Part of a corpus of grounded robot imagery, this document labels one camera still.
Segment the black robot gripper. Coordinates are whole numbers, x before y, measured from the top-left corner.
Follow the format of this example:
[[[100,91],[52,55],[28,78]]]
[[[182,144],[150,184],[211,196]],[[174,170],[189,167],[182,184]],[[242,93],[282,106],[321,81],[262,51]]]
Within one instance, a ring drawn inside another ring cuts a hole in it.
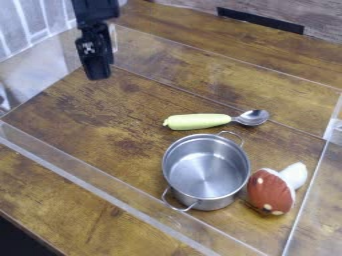
[[[90,80],[107,79],[114,64],[112,42],[107,23],[120,15],[119,0],[71,0],[82,36],[76,39],[80,62]]]

